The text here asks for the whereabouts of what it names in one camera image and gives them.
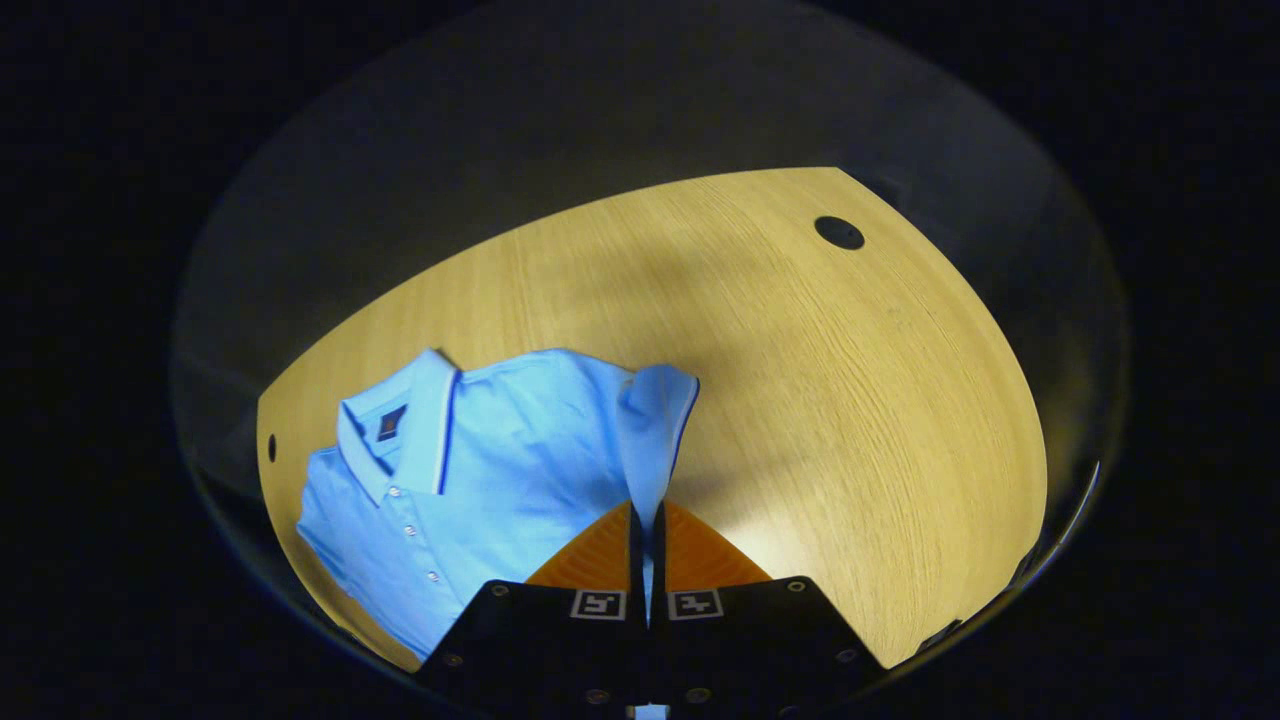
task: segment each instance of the shirt collar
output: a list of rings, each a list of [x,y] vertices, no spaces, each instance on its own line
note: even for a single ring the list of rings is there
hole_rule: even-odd
[[[343,400],[338,406],[338,450],[374,505],[381,505],[392,486],[436,493],[444,488],[449,415],[458,370],[438,352],[428,350],[394,375]],[[399,464],[388,473],[374,457],[356,424],[370,410],[403,400],[403,441]]]

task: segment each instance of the wooden table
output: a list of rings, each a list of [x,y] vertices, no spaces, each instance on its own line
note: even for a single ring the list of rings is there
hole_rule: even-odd
[[[865,245],[823,240],[824,215]],[[901,215],[835,168],[650,187],[424,270],[262,393],[262,492],[289,562],[337,624],[407,671],[412,653],[294,525],[339,400],[428,347],[463,370],[567,347],[700,378],[668,500],[772,577],[814,578],[884,666],[988,603],[1041,530],[1027,380],[978,296]]]

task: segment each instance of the shirt sleeve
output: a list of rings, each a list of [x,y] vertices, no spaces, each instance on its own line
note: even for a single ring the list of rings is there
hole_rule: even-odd
[[[324,564],[334,582],[349,594],[346,564],[340,551],[342,544],[338,542],[339,536],[330,516],[330,511],[335,509],[330,507],[330,502],[326,502],[332,498],[329,491],[334,478],[325,455],[332,452],[332,450],[321,450],[311,456],[307,465],[307,484],[302,488],[302,515],[298,519],[297,530],[320,557],[320,562]]]
[[[618,454],[631,503],[646,533],[667,495],[698,392],[698,378],[671,365],[653,365],[636,373],[618,393]]]

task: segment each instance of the blue polo shirt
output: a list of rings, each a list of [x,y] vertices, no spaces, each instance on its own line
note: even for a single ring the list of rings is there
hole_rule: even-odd
[[[526,580],[621,502],[650,530],[698,388],[562,348],[470,372],[429,350],[339,404],[298,533],[425,660],[480,585]]]

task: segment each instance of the folded shirt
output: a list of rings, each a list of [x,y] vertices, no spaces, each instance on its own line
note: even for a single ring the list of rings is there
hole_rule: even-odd
[[[339,404],[298,533],[425,660],[484,583],[524,582],[621,502],[650,530],[698,389],[563,348],[470,372],[428,350]]]

